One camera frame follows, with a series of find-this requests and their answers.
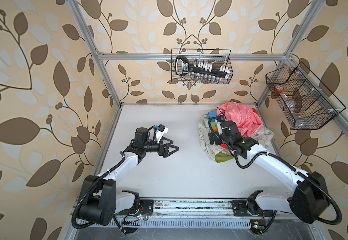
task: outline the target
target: pink cloth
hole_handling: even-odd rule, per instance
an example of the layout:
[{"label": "pink cloth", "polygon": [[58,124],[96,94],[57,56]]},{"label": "pink cloth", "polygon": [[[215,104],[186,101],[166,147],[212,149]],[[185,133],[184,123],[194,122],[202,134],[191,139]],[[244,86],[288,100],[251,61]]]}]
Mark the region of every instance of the pink cloth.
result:
[{"label": "pink cloth", "polygon": [[226,121],[233,121],[238,126],[242,137],[252,137],[263,122],[254,110],[245,104],[229,102],[218,107],[217,115],[223,113]]}]

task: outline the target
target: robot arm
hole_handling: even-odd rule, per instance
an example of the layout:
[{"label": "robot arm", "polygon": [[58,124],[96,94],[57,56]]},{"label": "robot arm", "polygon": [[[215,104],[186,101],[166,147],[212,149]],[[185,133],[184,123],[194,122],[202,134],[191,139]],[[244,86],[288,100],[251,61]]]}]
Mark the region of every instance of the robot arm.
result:
[{"label": "robot arm", "polygon": [[[220,121],[220,131],[214,132],[211,127],[212,120]],[[290,165],[280,157],[267,151],[262,145],[251,137],[243,138],[238,127],[233,121],[222,121],[219,118],[210,118],[209,134],[211,144],[225,144],[229,151],[235,156],[240,168],[247,168],[255,163],[274,175],[290,190],[285,193],[268,193],[257,190],[248,197],[247,207],[240,209],[251,215],[260,214],[262,210],[274,210],[294,213],[306,223],[315,220],[327,224],[339,224],[341,212],[335,201],[328,195],[325,179],[317,172],[308,173]],[[248,164],[242,166],[238,155],[249,160]],[[319,218],[319,215],[332,204],[336,211],[336,219],[333,221]]]},{"label": "robot arm", "polygon": [[[153,139],[149,139],[149,131],[154,128]],[[126,210],[135,214],[139,210],[139,194],[123,191],[116,193],[116,182],[121,181],[145,157],[146,152],[158,152],[159,156],[168,157],[179,150],[172,145],[174,142],[163,137],[168,128],[159,125],[150,129],[137,128],[135,137],[129,146],[120,152],[122,157],[110,169],[97,176],[89,175],[85,178],[78,203],[74,209],[71,223],[74,228],[88,227],[94,223],[108,225],[114,215]],[[76,218],[90,223],[78,224]]]}]

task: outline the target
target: wallpaper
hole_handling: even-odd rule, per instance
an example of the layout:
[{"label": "wallpaper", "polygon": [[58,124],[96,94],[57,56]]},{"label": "wallpaper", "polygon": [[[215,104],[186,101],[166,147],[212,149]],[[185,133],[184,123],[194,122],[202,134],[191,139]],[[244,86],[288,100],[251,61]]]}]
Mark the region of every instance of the wallpaper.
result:
[{"label": "wallpaper", "polygon": [[0,0],[0,239],[62,236],[111,100],[64,1]]},{"label": "wallpaper", "polygon": [[[342,114],[348,118],[348,1],[326,1],[294,57],[310,66],[347,106]],[[322,226],[328,238],[348,240],[348,137],[334,121],[316,131],[291,130],[271,96],[261,110],[267,127],[275,133],[275,142],[284,159],[325,177],[329,194],[339,205],[343,220],[339,225]],[[329,207],[321,216],[332,220],[335,211]]]},{"label": "wallpaper", "polygon": [[283,53],[309,0],[78,0],[104,53]]},{"label": "wallpaper", "polygon": [[344,103],[348,118],[348,1],[323,7],[294,58],[310,66]]},{"label": "wallpaper", "polygon": [[255,103],[265,86],[265,74],[274,61],[232,61],[229,84],[203,84],[171,79],[166,61],[105,61],[119,99],[124,103]]}]

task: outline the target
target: wire basket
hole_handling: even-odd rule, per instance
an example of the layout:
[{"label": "wire basket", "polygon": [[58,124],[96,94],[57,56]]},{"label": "wire basket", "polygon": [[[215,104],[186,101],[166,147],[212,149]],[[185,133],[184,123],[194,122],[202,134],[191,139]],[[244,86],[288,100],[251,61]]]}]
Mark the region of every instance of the wire basket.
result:
[{"label": "wire basket", "polygon": [[[319,86],[311,83],[307,74],[312,74],[310,77],[315,78]],[[297,67],[283,67],[269,72],[266,74],[266,84],[292,129],[320,129],[346,108],[302,62]]]},{"label": "wire basket", "polygon": [[174,48],[171,50],[171,80],[229,84],[233,77],[230,53],[231,50]]}]

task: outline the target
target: table surface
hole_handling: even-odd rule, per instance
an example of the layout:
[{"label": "table surface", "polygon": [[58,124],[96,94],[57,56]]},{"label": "table surface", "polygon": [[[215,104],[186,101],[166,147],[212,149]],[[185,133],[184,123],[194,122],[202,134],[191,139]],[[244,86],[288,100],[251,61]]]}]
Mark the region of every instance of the table surface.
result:
[{"label": "table surface", "polygon": [[[262,167],[240,169],[234,160],[217,163],[199,144],[198,121],[216,105],[125,105],[115,128],[102,171],[120,158],[138,127],[162,124],[164,136],[179,151],[168,158],[156,152],[145,158],[121,181],[117,192],[131,190],[140,197],[247,198],[256,190],[288,192],[285,185]],[[239,157],[241,164],[248,161]]]}]

